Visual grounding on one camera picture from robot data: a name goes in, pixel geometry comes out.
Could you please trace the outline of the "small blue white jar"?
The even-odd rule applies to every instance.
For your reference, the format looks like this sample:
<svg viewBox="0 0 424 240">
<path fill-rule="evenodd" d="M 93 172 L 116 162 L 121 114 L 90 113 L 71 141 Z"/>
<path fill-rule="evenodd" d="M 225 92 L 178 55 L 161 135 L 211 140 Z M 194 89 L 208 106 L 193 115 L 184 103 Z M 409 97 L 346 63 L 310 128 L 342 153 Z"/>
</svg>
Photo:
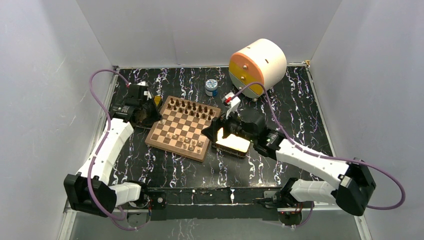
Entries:
<svg viewBox="0 0 424 240">
<path fill-rule="evenodd" d="M 207 96 L 214 97 L 217 95 L 218 81 L 215 79 L 208 79 L 205 82 L 205 93 Z"/>
</svg>

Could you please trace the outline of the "gold tin with white pieces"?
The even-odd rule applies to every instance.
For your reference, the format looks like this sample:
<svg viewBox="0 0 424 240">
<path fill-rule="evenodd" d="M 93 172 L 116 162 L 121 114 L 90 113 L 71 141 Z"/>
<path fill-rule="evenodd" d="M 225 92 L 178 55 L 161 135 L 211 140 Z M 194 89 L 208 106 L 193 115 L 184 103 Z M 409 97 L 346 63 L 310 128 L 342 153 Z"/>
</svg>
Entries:
<svg viewBox="0 0 424 240">
<path fill-rule="evenodd" d="M 153 97 L 153 101 L 158 109 L 160 109 L 163 105 L 163 98 L 160 95 L 155 95 Z"/>
</svg>

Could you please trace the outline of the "empty gold square tin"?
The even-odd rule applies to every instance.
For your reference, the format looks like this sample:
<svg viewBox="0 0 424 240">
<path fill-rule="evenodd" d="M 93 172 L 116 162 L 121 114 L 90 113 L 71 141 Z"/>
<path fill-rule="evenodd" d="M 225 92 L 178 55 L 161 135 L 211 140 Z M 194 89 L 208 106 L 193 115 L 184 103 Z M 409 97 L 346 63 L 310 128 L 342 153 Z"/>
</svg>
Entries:
<svg viewBox="0 0 424 240">
<path fill-rule="evenodd" d="M 230 134 L 228 137 L 223 138 L 223 134 L 224 130 L 220 128 L 217 132 L 217 140 L 213 142 L 211 146 L 238 158 L 245 158 L 251 146 L 251 142 L 234 134 Z"/>
</svg>

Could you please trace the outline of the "row of dark chess pieces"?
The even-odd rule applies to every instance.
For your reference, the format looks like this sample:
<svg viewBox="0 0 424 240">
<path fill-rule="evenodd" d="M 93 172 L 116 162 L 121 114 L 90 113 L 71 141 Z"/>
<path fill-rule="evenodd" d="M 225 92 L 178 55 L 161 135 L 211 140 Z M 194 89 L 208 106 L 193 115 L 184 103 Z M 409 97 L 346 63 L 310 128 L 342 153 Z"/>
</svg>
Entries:
<svg viewBox="0 0 424 240">
<path fill-rule="evenodd" d="M 162 110 L 164 119 L 181 123 L 193 120 L 210 121 L 219 113 L 211 106 L 173 96 L 166 100 Z"/>
</svg>

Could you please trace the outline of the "round pastel drawer cabinet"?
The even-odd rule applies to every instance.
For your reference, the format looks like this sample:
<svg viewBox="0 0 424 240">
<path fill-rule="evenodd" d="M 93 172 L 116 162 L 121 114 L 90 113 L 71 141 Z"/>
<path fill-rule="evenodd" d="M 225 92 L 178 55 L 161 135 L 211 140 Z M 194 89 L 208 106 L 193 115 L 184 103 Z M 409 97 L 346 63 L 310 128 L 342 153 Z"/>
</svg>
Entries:
<svg viewBox="0 0 424 240">
<path fill-rule="evenodd" d="M 240 89 L 249 86 L 242 93 L 251 99 L 257 99 L 281 81 L 287 71 L 287 59 L 282 49 L 266 38 L 260 38 L 232 54 L 228 72 L 233 85 Z"/>
</svg>

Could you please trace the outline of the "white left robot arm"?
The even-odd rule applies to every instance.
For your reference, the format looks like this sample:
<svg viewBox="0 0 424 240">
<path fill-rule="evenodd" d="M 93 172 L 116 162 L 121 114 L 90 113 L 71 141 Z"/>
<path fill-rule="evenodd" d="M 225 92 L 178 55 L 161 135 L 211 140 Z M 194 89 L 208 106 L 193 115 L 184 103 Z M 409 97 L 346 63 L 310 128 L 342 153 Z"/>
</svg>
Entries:
<svg viewBox="0 0 424 240">
<path fill-rule="evenodd" d="M 101 217 L 109 217 L 116 207 L 131 202 L 137 208 L 149 203 L 146 185 L 137 181 L 109 185 L 111 171 L 136 127 L 151 126 L 162 119 L 146 81 L 128 86 L 120 104 L 112 106 L 107 124 L 94 150 L 77 171 L 64 179 L 70 207 Z"/>
</svg>

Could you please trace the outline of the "wooden chess board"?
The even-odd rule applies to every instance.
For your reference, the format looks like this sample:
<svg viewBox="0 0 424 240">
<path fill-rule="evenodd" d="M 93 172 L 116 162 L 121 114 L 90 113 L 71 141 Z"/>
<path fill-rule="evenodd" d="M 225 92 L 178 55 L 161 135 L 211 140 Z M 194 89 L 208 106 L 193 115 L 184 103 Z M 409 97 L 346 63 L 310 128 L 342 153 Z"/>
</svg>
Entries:
<svg viewBox="0 0 424 240">
<path fill-rule="evenodd" d="M 160 109 L 161 116 L 163 113 L 163 108 L 165 107 L 166 100 L 164 101 L 163 106 Z M 213 107 L 215 110 L 218 111 L 218 114 L 215 117 L 219 117 L 221 115 L 221 110 L 214 106 L 211 106 L 211 107 Z M 208 121 L 204 119 L 201 119 L 201 120 L 195 119 L 193 121 L 185 120 L 184 122 L 174 122 L 174 121 L 164 119 L 166 120 L 165 125 L 160 124 L 161 120 L 157 121 L 153 124 L 152 128 L 150 129 L 145 139 L 145 143 L 149 147 L 154 147 L 154 148 L 158 148 L 160 150 L 164 150 L 167 152 L 172 152 L 182 157 L 186 157 L 186 158 L 202 163 L 205 159 L 210 140 L 206 136 L 204 136 L 201 133 L 201 131 L 205 129 L 206 127 L 210 126 L 212 119 Z M 178 138 L 173 139 L 172 136 L 171 138 L 167 138 L 166 135 L 168 132 L 171 133 L 172 136 L 173 134 L 177 134 Z M 179 136 L 183 136 L 184 140 L 179 141 L 178 140 Z M 186 137 L 190 139 L 189 143 L 185 142 Z M 189 150 L 189 145 L 191 145 L 192 140 L 196 140 L 196 146 L 194 146 L 194 151 Z M 202 147 L 197 146 L 198 141 L 203 142 Z M 201 154 L 196 153 L 196 148 L 202 149 Z"/>
</svg>

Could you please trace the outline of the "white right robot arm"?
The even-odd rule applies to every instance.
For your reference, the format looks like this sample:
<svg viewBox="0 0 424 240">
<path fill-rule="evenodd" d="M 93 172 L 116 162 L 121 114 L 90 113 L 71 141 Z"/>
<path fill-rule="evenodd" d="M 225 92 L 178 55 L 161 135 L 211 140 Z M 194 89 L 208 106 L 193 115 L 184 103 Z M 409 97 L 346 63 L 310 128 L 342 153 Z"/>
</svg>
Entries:
<svg viewBox="0 0 424 240">
<path fill-rule="evenodd" d="M 215 142 L 218 131 L 223 137 L 235 135 L 253 144 L 262 156 L 284 162 L 320 178 L 307 181 L 291 178 L 281 189 L 282 202 L 295 207 L 303 202 L 335 204 L 345 212 L 362 216 L 376 188 L 374 178 L 362 160 L 331 160 L 308 147 L 290 142 L 282 132 L 267 127 L 265 119 L 242 120 L 235 113 L 214 117 L 201 133 Z"/>
</svg>

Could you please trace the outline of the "aluminium front rail frame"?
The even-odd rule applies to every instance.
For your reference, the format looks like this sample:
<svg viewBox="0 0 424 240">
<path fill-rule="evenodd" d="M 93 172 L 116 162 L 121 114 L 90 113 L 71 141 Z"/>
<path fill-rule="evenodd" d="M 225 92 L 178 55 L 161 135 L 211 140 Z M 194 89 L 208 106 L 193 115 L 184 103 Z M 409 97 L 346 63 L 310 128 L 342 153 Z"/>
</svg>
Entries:
<svg viewBox="0 0 424 240">
<path fill-rule="evenodd" d="M 61 240 L 369 240 L 363 217 L 336 205 L 266 208 L 256 203 L 275 187 L 151 188 L 151 205 L 125 205 L 114 225 L 65 209 Z"/>
</svg>

